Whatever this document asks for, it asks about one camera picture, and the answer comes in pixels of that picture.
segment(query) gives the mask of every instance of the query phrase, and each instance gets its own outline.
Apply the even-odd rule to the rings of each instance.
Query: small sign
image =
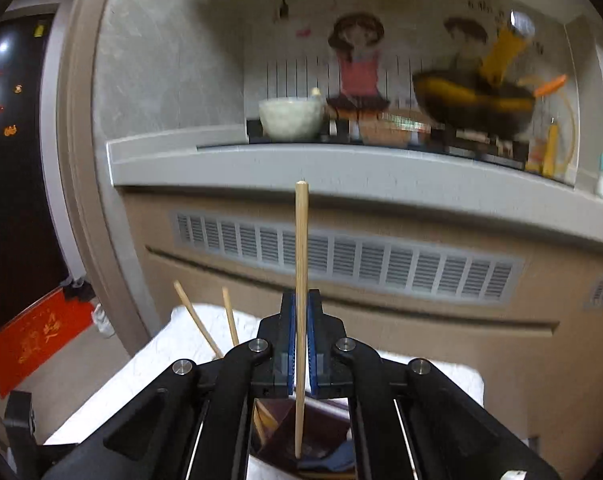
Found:
[[[41,38],[44,35],[45,30],[46,30],[46,25],[44,23],[37,23],[37,27],[35,27],[33,36],[35,38]]]

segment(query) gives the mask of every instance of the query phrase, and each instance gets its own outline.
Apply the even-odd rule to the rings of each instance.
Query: blue gripper pad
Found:
[[[315,347],[315,323],[312,315],[312,296],[308,295],[306,303],[306,332],[308,334],[308,375],[310,381],[310,395],[317,395],[317,348]]]
[[[295,375],[295,328],[297,326],[295,295],[292,294],[293,301],[290,303],[291,322],[288,337],[288,395],[293,395],[294,375]]]

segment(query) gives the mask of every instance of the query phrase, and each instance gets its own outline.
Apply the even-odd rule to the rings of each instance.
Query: countertop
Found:
[[[233,146],[211,146],[219,143]],[[131,136],[108,146],[114,186],[293,192],[425,207],[603,244],[603,200],[531,175],[434,153],[324,144],[245,144],[243,125]]]

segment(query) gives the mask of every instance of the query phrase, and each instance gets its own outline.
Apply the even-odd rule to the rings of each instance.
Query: pink dress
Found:
[[[379,65],[379,53],[375,52],[372,57],[361,61],[349,61],[344,54],[338,54],[339,69],[341,70],[342,94],[350,96],[376,96],[377,90],[377,66]]]

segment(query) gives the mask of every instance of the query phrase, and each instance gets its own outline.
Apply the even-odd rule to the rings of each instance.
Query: door frame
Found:
[[[93,145],[93,66],[107,0],[75,0],[57,87],[57,143],[70,225],[99,301],[133,355],[150,335],[128,289],[106,224]]]

